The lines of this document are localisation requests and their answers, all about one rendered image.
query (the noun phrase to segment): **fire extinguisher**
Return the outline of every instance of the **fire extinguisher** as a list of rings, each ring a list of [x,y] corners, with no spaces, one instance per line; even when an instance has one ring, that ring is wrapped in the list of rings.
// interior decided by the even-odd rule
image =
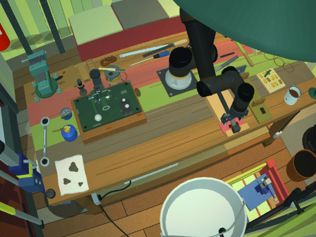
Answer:
[[[10,46],[10,39],[0,23],[0,51],[6,50]]]

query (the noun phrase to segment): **flower pot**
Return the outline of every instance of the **flower pot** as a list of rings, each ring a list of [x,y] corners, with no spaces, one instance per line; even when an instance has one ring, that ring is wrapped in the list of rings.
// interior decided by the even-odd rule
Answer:
[[[301,182],[316,174],[316,155],[309,150],[300,150],[286,166],[287,176],[294,182]]]

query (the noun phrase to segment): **white mug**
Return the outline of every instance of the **white mug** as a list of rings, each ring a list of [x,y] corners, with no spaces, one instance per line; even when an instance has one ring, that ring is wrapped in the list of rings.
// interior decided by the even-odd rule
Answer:
[[[302,95],[301,90],[296,86],[291,86],[284,96],[284,101],[288,105],[294,105]]]

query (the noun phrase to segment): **power cord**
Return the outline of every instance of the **power cord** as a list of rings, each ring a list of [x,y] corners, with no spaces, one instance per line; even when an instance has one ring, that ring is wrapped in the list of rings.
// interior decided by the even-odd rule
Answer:
[[[122,190],[124,190],[124,189],[127,189],[127,188],[131,185],[131,183],[132,183],[132,181],[130,180],[130,181],[129,181],[129,184],[128,184],[125,188],[119,189],[119,190],[110,191],[110,192],[108,192],[107,194],[105,194],[103,197],[101,197],[101,195],[98,195],[98,199],[99,199],[100,201],[102,201],[102,199],[103,199],[105,196],[107,196],[108,194],[110,194],[110,193],[119,192],[119,191],[122,191]],[[109,218],[109,216],[107,215],[107,213],[106,213],[105,210],[103,209],[102,205],[100,204],[99,206],[102,208],[102,210],[103,210],[104,214],[107,216],[107,218],[108,218],[124,235],[126,235],[127,237],[129,237],[124,231],[122,231],[122,230]]]

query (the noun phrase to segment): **wooden tabletop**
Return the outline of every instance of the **wooden tabletop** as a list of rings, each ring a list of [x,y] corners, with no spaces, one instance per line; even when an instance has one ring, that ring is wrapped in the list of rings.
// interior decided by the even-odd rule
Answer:
[[[141,177],[295,114],[316,103],[316,100],[308,94],[309,88],[315,84],[315,78],[297,84],[302,95],[292,106],[284,102],[287,90],[267,96],[265,103],[273,118],[258,124],[253,114],[249,112],[243,120],[248,123],[250,129],[236,134],[231,139],[224,136],[215,118],[211,117],[133,147],[86,162],[84,164],[85,173],[89,185],[87,192],[60,196],[57,173],[43,177],[45,188],[56,191],[56,197],[50,199],[49,204],[61,204]]]

